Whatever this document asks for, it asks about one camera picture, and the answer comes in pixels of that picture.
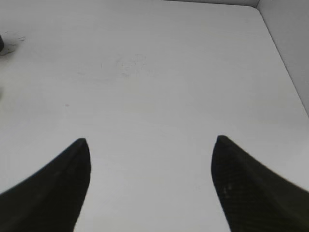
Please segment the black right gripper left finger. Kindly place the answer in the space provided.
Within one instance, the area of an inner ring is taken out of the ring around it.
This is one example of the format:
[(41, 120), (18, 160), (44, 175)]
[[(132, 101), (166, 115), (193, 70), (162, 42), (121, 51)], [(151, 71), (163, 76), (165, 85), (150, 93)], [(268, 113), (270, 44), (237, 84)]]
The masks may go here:
[(85, 138), (79, 138), (36, 173), (0, 195), (0, 230), (74, 231), (90, 178), (89, 147)]

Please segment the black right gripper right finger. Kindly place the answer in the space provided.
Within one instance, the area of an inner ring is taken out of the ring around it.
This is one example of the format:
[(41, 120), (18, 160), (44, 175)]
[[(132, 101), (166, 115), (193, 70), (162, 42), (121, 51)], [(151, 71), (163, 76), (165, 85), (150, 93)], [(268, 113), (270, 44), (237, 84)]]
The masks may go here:
[(211, 177), (232, 232), (307, 232), (309, 193), (276, 174), (224, 135)]

